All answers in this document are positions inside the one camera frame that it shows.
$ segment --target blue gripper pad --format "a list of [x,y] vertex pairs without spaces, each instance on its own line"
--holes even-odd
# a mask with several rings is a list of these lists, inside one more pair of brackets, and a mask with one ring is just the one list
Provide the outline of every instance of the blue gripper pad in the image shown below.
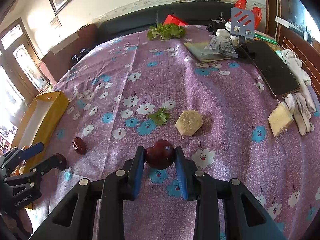
[[185,157],[181,147],[175,148],[175,155],[176,155],[176,158],[174,161],[174,165],[176,166],[176,173],[177,173],[177,179],[179,182],[180,192],[183,199],[187,200],[189,193],[187,188],[187,177],[185,174],[185,167],[183,166]]
[[132,167],[130,169],[130,176],[133,175],[134,178],[134,187],[133,187],[133,196],[136,198],[140,191],[143,167],[144,167],[144,148],[138,146],[136,155],[134,157]]

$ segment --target floral tablecloth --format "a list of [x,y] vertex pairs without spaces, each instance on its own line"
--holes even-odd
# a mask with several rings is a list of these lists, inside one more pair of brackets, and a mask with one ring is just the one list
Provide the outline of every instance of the floral tablecloth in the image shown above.
[[[104,178],[133,158],[137,146],[166,139],[214,178],[239,178],[288,239],[302,236],[320,206],[318,101],[313,131],[302,137],[293,123],[274,138],[268,116],[278,101],[257,69],[238,59],[198,63],[183,44],[209,41],[210,33],[205,26],[186,29],[182,39],[149,41],[144,31],[108,41],[55,85],[70,104],[46,156],[63,154],[69,168],[43,177],[43,196],[29,211],[34,230],[81,178]],[[159,107],[171,113],[167,125],[148,119]],[[204,118],[192,137],[174,125],[187,109]],[[86,155],[73,150],[74,137],[83,138]],[[174,165],[161,171],[145,165],[137,200],[124,202],[125,238],[192,239],[195,210],[195,202],[181,197]]]

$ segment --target clear plastic bag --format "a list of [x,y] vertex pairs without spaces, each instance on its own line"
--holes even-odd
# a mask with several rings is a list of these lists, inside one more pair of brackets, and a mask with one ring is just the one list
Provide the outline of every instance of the clear plastic bag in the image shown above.
[[202,55],[210,54],[224,54],[229,57],[238,58],[234,48],[232,47],[232,40],[224,37],[213,37],[209,44],[202,51]]

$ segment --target leather couch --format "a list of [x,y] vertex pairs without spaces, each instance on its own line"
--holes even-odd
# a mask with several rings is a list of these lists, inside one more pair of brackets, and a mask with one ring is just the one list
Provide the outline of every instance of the leather couch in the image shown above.
[[210,19],[219,18],[221,13],[229,20],[233,6],[220,0],[192,0],[142,9],[103,22],[98,28],[98,43],[147,30],[151,25],[163,23],[168,14],[190,25],[208,25]]

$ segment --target smartphone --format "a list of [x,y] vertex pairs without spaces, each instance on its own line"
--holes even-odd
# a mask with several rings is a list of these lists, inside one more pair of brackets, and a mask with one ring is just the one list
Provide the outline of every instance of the smartphone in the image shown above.
[[241,44],[274,98],[298,92],[300,84],[286,63],[262,40]]

